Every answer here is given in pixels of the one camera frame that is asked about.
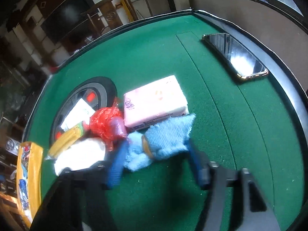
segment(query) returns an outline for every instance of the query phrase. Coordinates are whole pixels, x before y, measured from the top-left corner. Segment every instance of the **red plastic bag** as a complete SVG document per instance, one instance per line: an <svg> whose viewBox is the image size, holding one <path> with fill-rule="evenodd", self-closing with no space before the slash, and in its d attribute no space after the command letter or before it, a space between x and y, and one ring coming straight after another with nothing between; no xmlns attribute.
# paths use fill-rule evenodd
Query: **red plastic bag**
<svg viewBox="0 0 308 231"><path fill-rule="evenodd" d="M112 107L101 108L90 117L89 127L94 134L102 138L109 150L113 149L114 141L127 137L117 98Z"/></svg>

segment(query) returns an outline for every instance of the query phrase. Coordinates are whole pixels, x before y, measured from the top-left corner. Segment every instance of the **green felt surface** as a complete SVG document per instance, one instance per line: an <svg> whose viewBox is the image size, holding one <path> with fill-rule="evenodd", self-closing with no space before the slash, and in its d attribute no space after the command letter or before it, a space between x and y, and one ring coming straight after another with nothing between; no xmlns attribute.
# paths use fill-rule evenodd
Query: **green felt surface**
<svg viewBox="0 0 308 231"><path fill-rule="evenodd" d="M281 230L300 211L304 172L298 119L273 84L274 77L234 81L223 62L199 39L218 31L194 16L133 29L89 50L57 73L47 86L29 140L49 145L58 108L81 82L109 77L118 96L174 74L197 115L191 137L211 160L228 168L248 167L275 210ZM53 162L42 164L42 197L55 179ZM206 192L194 183L183 156L125 173L108 193L119 230L193 230ZM221 230L228 229L232 189L226 189Z"/></svg>

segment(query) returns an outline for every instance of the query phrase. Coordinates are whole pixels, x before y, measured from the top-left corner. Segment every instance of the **blue towel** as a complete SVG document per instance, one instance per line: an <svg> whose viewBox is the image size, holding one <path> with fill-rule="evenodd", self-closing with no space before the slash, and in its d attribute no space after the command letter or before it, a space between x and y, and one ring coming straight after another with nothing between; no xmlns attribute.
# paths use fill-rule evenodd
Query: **blue towel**
<svg viewBox="0 0 308 231"><path fill-rule="evenodd" d="M172 117L151 126L145 135L149 149L155 160L164 160L181 152L187 152L184 141L189 139L193 121L196 115ZM128 135L129 148L124 161L124 167L137 171L153 162L142 147L142 134L133 132Z"/></svg>

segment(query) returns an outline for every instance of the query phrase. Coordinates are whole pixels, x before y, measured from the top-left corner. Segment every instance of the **television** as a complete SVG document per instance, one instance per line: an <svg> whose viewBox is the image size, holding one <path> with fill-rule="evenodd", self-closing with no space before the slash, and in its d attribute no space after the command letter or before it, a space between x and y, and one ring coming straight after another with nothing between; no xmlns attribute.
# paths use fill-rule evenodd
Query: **television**
<svg viewBox="0 0 308 231"><path fill-rule="evenodd" d="M82 16L81 13L93 5L93 0L65 0L45 19L41 27L56 44L78 25L88 20L87 15Z"/></svg>

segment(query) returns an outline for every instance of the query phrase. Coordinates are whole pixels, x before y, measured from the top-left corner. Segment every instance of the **pink and white tissue package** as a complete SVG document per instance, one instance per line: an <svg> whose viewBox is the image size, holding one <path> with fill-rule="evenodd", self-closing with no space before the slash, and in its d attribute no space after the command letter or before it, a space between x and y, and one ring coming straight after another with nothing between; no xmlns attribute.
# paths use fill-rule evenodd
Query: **pink and white tissue package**
<svg viewBox="0 0 308 231"><path fill-rule="evenodd" d="M187 100L174 75L124 94L124 124L131 130L187 114Z"/></svg>

